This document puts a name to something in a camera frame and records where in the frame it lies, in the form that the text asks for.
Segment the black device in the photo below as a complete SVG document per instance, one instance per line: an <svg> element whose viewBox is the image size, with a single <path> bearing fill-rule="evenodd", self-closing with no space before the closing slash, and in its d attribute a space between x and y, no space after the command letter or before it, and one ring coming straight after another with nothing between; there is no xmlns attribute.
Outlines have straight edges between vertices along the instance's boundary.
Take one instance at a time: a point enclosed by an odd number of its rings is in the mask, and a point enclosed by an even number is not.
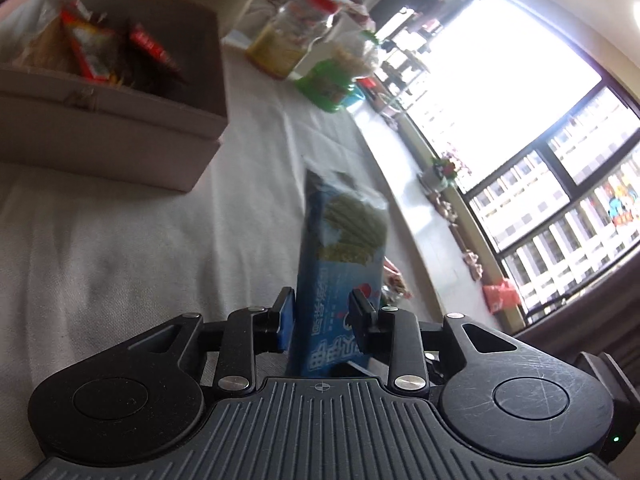
<svg viewBox="0 0 640 480"><path fill-rule="evenodd" d="M293 304L284 288L226 322L184 314L52 375L30 399L46 458L26 478L615 478L597 458L616 410L607 387L461 314L418 323L355 290L349 321L386 384L343 364L338 378L258 385L255 355L285 350Z"/></svg>

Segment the blue snack package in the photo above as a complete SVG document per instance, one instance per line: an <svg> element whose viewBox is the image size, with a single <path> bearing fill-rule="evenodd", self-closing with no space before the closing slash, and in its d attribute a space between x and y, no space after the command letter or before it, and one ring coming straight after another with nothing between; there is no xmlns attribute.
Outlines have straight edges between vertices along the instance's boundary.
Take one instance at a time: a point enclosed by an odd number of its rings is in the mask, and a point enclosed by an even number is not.
<svg viewBox="0 0 640 480"><path fill-rule="evenodd" d="M387 203L344 173L308 169L305 222L287 375L326 377L336 363L366 366L348 324L349 294L380 304Z"/></svg>

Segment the red plastic bag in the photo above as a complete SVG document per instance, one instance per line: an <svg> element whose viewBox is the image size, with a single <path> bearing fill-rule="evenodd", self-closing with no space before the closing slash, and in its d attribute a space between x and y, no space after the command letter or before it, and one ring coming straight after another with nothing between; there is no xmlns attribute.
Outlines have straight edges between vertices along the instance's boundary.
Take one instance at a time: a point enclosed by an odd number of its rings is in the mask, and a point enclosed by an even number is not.
<svg viewBox="0 0 640 480"><path fill-rule="evenodd" d="M492 314L522 304L520 293L511 280L502 280L498 285L484 285L482 291L486 306Z"/></svg>

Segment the white tablecloth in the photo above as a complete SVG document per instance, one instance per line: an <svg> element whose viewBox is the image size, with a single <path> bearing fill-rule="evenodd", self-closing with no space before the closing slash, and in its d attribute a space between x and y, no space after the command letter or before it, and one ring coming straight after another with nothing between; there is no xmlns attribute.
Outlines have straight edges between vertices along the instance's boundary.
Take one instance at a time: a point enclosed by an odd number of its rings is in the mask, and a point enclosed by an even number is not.
<svg viewBox="0 0 640 480"><path fill-rule="evenodd" d="M231 47L225 63L230 126L188 194L0 164L0 479L42 459L27 403L47 376L182 312L225 319L295 286L303 157L390 197L346 112ZM428 319L424 267L393 204L391 217L388 256Z"/></svg>

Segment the pink box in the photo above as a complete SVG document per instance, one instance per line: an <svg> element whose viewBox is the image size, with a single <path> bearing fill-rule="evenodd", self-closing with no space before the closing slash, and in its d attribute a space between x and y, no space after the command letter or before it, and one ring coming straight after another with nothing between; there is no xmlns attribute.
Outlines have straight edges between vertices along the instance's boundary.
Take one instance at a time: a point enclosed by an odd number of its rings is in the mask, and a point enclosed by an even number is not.
<svg viewBox="0 0 640 480"><path fill-rule="evenodd" d="M11 64L46 1L0 6L0 160L180 191L193 188L227 126L216 15L186 0L81 0L140 22L187 84L165 97Z"/></svg>

